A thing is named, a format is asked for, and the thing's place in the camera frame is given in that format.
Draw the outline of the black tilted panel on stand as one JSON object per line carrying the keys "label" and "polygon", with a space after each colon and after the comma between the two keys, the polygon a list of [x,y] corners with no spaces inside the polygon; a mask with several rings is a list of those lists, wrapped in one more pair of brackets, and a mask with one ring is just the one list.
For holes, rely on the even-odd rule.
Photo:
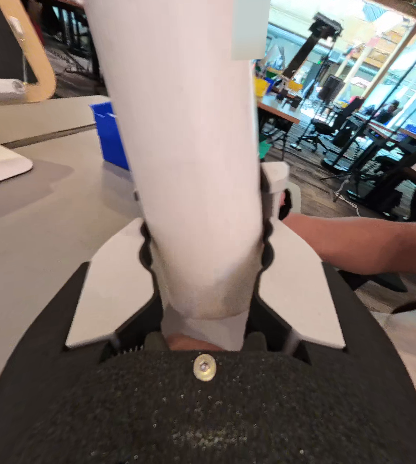
{"label": "black tilted panel on stand", "polygon": [[321,13],[316,13],[309,27],[310,36],[281,73],[281,78],[286,80],[292,79],[320,40],[326,41],[330,38],[332,43],[335,43],[342,30],[343,27],[339,22],[331,20]]}

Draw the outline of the black office chair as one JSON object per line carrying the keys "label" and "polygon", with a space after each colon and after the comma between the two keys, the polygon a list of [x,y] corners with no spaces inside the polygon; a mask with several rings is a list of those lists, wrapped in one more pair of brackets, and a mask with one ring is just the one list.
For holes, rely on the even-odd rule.
{"label": "black office chair", "polygon": [[330,149],[321,140],[321,136],[332,136],[339,132],[346,124],[348,118],[350,118],[356,110],[361,108],[364,101],[365,98],[355,97],[348,106],[336,113],[337,115],[331,123],[325,123],[319,119],[312,119],[310,122],[312,131],[308,135],[304,132],[294,143],[290,144],[290,147],[297,151],[301,151],[301,142],[307,142],[313,146],[313,153],[316,153],[318,146],[321,146],[324,149],[323,154],[327,154],[330,152]]}

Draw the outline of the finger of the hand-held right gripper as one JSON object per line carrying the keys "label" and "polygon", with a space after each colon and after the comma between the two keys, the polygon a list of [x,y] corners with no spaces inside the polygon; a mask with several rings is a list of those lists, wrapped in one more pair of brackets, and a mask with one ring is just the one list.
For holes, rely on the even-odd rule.
{"label": "finger of the hand-held right gripper", "polygon": [[263,219],[278,218],[282,195],[287,188],[289,165],[285,162],[263,162],[260,168]]}

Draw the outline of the wooden background table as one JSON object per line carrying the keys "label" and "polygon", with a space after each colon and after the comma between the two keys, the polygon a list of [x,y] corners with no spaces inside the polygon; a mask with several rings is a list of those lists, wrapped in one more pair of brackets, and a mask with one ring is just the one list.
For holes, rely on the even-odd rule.
{"label": "wooden background table", "polygon": [[256,98],[257,108],[272,114],[280,119],[292,122],[292,124],[300,123],[300,111],[291,107],[286,100],[277,100],[276,94],[265,95]]}

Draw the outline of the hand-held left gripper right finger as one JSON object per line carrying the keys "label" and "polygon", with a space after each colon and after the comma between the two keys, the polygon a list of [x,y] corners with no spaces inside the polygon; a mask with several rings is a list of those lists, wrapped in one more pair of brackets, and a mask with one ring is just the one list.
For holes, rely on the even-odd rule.
{"label": "hand-held left gripper right finger", "polygon": [[263,244],[246,336],[262,333],[268,350],[297,350],[302,342],[344,349],[343,331],[321,258],[276,218],[265,221]]}

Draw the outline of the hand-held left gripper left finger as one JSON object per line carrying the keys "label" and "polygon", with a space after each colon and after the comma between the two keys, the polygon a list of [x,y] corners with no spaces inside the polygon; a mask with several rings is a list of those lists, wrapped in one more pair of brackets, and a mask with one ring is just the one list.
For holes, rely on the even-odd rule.
{"label": "hand-held left gripper left finger", "polygon": [[66,338],[67,348],[106,342],[112,349],[138,349],[148,334],[161,332],[163,303],[150,243],[147,226],[139,217],[95,253]]}

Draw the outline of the person's right forearm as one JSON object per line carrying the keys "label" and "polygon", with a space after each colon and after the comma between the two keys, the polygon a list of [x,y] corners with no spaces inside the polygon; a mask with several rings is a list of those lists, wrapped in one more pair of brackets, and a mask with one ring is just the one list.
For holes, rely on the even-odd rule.
{"label": "person's right forearm", "polygon": [[324,262],[340,270],[360,275],[416,273],[416,222],[298,213],[282,221]]}

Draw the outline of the blue plastic bin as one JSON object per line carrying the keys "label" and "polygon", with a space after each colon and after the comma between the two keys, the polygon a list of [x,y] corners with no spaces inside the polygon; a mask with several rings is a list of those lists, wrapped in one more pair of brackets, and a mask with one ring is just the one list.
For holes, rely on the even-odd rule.
{"label": "blue plastic bin", "polygon": [[130,171],[111,102],[95,103],[89,107],[95,119],[104,161]]}

